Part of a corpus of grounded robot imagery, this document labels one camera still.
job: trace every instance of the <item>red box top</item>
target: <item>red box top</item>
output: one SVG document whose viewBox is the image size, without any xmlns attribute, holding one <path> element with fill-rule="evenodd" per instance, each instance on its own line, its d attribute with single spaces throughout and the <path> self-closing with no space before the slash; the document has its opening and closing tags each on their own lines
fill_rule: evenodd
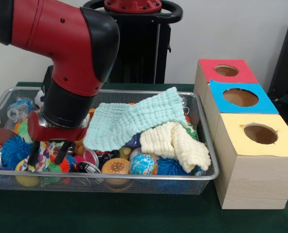
<svg viewBox="0 0 288 233">
<path fill-rule="evenodd" d="M 223 83 L 258 83 L 244 60 L 199 59 L 199 62 L 208 83 L 211 79 Z"/>
</svg>

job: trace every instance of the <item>white wall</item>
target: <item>white wall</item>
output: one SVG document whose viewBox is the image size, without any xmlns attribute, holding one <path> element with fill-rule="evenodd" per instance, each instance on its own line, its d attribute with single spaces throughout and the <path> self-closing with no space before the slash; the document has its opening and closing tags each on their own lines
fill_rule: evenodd
<svg viewBox="0 0 288 233">
<path fill-rule="evenodd" d="M 82 6 L 87 0 L 63 0 Z M 184 18 L 172 24 L 166 83 L 194 83 L 199 58 L 240 58 L 269 87 L 288 26 L 288 0 L 173 0 Z M 0 44 L 0 95 L 19 81 L 41 82 L 51 60 Z"/>
</svg>

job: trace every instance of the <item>blue spiky ball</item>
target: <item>blue spiky ball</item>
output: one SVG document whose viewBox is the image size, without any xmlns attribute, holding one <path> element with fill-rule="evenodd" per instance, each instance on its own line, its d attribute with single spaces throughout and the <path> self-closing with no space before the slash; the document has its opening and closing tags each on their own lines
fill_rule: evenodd
<svg viewBox="0 0 288 233">
<path fill-rule="evenodd" d="M 69 162 L 70 172 L 73 172 L 74 168 L 77 166 L 77 161 L 71 155 L 66 155 L 66 159 Z"/>
<path fill-rule="evenodd" d="M 187 173 L 177 160 L 174 159 L 162 159 L 158 160 L 158 175 L 170 175 L 170 176 L 188 176 L 192 173 Z"/>
<path fill-rule="evenodd" d="M 32 145 L 24 141 L 21 136 L 15 135 L 6 141 L 1 148 L 1 161 L 4 167 L 16 168 L 18 163 L 26 159 L 32 150 Z"/>
</svg>

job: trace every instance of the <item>wooden box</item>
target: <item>wooden box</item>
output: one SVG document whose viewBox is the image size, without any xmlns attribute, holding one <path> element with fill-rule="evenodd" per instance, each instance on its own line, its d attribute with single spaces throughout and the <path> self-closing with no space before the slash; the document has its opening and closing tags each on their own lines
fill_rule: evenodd
<svg viewBox="0 0 288 233">
<path fill-rule="evenodd" d="M 257 83 L 220 83 L 211 80 L 205 96 L 203 107 L 213 141 L 220 113 L 278 114 Z"/>
<path fill-rule="evenodd" d="M 288 126 L 276 114 L 221 114 L 215 137 L 222 209 L 284 209 Z"/>
<path fill-rule="evenodd" d="M 200 59 L 194 93 L 200 96 L 202 104 L 204 104 L 206 89 L 211 80 L 225 83 L 258 83 L 244 60 Z"/>
</svg>

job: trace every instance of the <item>light blue cloth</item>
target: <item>light blue cloth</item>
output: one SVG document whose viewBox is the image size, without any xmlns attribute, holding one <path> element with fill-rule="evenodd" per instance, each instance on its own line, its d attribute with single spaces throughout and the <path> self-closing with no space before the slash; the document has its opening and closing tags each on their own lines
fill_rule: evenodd
<svg viewBox="0 0 288 233">
<path fill-rule="evenodd" d="M 119 150 L 133 135 L 168 121 L 188 128 L 176 87 L 135 105 L 101 103 L 90 122 L 84 146 L 89 150 Z"/>
</svg>

